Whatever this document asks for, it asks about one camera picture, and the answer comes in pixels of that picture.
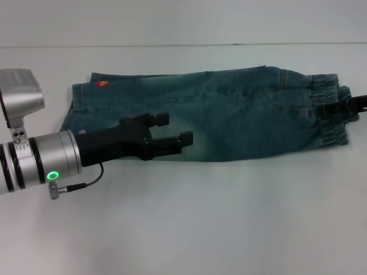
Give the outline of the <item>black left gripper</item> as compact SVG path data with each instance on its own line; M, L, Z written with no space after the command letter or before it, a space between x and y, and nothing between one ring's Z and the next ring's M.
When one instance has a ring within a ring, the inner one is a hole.
M120 119L119 124L103 130L75 136L83 167L124 157L151 160L178 155L192 146L194 133L187 131L172 137L153 139L149 128L169 125L168 113L144 114Z

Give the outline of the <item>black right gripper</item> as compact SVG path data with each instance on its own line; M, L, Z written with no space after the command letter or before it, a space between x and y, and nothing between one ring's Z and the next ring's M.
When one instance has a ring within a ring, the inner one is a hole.
M367 110L367 95L317 106L317 115L323 119L340 115L342 120L358 120L359 110Z

